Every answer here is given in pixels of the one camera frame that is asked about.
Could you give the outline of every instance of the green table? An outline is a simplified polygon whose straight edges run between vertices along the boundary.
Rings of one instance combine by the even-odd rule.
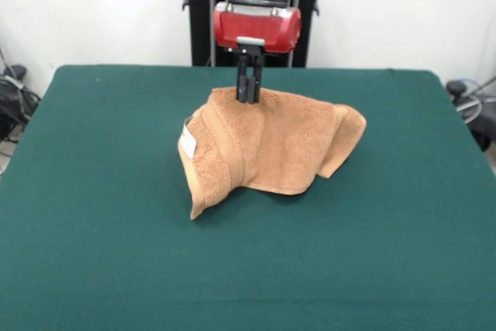
[[[496,182],[436,76],[266,70],[368,119],[304,195],[189,220],[183,120],[233,69],[62,67],[0,181],[0,330],[495,330]]]

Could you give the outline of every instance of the white wall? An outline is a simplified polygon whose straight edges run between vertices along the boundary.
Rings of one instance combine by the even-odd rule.
[[[43,93],[61,64],[190,64],[182,0],[0,0],[0,41]],[[496,0],[319,0],[310,67],[496,73]]]

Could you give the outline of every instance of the orange towel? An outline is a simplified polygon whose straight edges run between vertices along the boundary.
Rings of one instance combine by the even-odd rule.
[[[212,91],[184,125],[179,154],[195,219],[239,186],[278,194],[304,192],[350,155],[366,120],[355,109],[262,88],[255,105],[235,88]]]

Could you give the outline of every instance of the green felt tablecloth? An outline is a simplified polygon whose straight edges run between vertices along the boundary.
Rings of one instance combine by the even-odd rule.
[[[0,330],[495,330],[496,180],[425,71],[270,70],[349,160],[189,220],[184,119],[233,69],[62,67],[0,181]]]

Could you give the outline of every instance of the towel label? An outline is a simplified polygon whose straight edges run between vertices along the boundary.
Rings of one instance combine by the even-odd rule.
[[[189,132],[187,125],[191,120],[192,116],[187,118],[183,124],[183,133],[181,134],[181,146],[183,147],[184,152],[188,156],[189,159],[193,159],[196,150],[196,140]]]

